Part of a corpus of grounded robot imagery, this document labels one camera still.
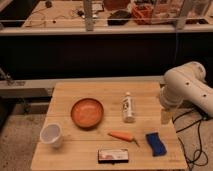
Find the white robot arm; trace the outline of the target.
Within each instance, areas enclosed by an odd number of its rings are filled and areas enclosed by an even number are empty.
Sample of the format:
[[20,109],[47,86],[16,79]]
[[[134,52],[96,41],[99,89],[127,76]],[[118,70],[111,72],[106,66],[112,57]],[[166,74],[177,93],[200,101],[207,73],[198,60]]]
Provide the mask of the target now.
[[163,76],[159,93],[161,123],[168,124],[173,114],[187,100],[207,118],[213,118],[213,88],[205,83],[205,67],[196,61],[169,69]]

